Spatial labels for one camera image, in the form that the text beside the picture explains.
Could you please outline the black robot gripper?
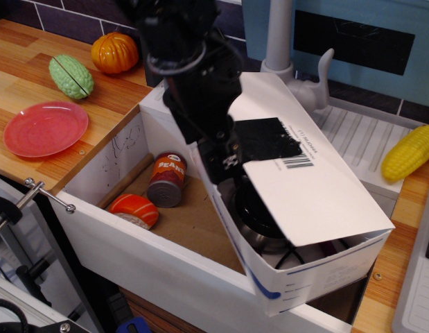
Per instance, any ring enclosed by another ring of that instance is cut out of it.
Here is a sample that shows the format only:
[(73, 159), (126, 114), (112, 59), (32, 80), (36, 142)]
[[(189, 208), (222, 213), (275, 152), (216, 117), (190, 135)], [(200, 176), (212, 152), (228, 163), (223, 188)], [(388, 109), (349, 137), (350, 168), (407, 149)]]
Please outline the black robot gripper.
[(211, 183), (240, 178), (240, 154), (229, 143), (229, 108), (242, 92), (243, 60), (218, 29), (202, 37), (165, 36), (151, 42), (148, 66), (166, 82), (164, 103), (186, 143), (198, 152)]

